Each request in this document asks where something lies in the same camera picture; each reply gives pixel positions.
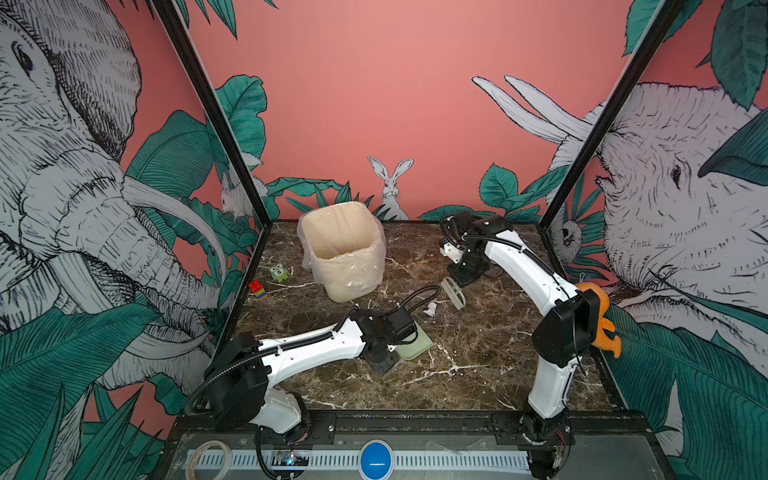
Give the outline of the light green dustpan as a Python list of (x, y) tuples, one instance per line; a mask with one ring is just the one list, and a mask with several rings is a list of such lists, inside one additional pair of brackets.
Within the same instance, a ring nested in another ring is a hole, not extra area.
[(434, 342), (424, 332), (419, 324), (416, 324), (416, 333), (405, 340), (404, 345), (395, 347), (395, 352), (404, 361), (412, 361), (426, 352)]

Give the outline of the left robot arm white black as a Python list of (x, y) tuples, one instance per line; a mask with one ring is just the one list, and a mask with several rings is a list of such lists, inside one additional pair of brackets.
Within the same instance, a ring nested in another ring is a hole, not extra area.
[(189, 395), (184, 414), (209, 414), (220, 432), (253, 424), (295, 445), (310, 435), (312, 421), (300, 396), (280, 389), (280, 383), (325, 364), (356, 358), (383, 375), (398, 362), (394, 349), (417, 338), (415, 320), (403, 306), (388, 312), (354, 307), (330, 326), (280, 339), (239, 334), (207, 368), (203, 382)]

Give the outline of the light green hand brush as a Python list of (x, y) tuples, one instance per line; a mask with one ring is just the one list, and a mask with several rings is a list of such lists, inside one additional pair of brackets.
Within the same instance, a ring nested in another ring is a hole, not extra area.
[(440, 285), (454, 307), (458, 311), (461, 311), (466, 306), (467, 302), (463, 290), (458, 283), (451, 277), (444, 277), (440, 282)]

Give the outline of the beige trash bin with liner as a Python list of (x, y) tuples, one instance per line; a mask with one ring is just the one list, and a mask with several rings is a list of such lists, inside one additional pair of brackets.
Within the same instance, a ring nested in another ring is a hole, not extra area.
[(382, 283), (386, 237), (381, 222), (363, 203), (307, 212), (299, 219), (297, 235), (304, 251), (302, 267), (332, 301), (358, 299)]

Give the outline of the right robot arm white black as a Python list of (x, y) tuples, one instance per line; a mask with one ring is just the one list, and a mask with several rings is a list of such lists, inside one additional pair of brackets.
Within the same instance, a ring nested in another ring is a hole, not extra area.
[(460, 287), (498, 266), (542, 316), (532, 334), (538, 363), (520, 429), (534, 445), (558, 439), (575, 370), (597, 337), (599, 295), (566, 281), (499, 215), (460, 211), (443, 216), (439, 226), (445, 240), (441, 254), (452, 261), (449, 272)]

